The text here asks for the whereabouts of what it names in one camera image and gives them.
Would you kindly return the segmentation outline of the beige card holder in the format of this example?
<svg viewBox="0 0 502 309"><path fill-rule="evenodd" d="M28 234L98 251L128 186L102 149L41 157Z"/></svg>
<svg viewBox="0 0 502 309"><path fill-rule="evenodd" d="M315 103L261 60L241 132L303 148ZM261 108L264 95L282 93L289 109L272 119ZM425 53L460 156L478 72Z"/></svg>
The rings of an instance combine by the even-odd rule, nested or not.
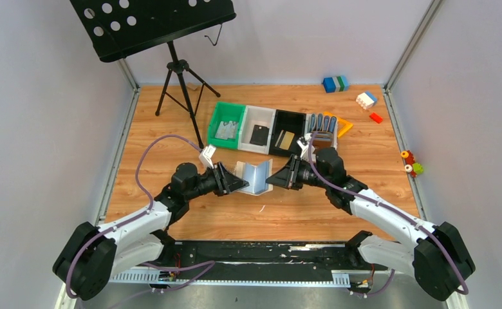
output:
<svg viewBox="0 0 502 309"><path fill-rule="evenodd" d="M266 182L266 179L272 175L272 165L272 159L258 165L238 161L234 170L235 175L248 182L248 185L237 191L252 196L260 196L272 191L274 186Z"/></svg>

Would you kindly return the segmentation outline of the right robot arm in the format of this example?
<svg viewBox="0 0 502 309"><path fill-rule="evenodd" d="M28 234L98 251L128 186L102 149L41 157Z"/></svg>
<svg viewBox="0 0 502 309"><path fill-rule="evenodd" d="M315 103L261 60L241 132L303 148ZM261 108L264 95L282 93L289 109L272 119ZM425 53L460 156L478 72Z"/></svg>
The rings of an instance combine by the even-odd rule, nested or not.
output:
<svg viewBox="0 0 502 309"><path fill-rule="evenodd" d="M334 148L321 149L307 159L294 155L266 182L292 190L304 185L323 188L333 206L392 236L393 240L386 241L362 231L350 240L366 263L413 277L424 292L439 301L455 292L469 293L465 281L476 266L459 230L446 221L436 225L412 216L381 198L347 173Z"/></svg>

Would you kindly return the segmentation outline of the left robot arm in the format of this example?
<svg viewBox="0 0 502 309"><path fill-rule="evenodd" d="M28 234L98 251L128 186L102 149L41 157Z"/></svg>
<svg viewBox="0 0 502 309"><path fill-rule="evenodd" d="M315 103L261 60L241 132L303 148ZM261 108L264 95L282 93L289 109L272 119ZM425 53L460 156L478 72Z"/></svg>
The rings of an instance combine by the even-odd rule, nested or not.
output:
<svg viewBox="0 0 502 309"><path fill-rule="evenodd" d="M167 228L189 211L192 199L229 195L249 182L218 162L203 174L192 163L177 166L171 181L147 206L118 221L78 225L53 264L53 273L72 298L95 297L109 279L129 268L158 259L172 242Z"/></svg>

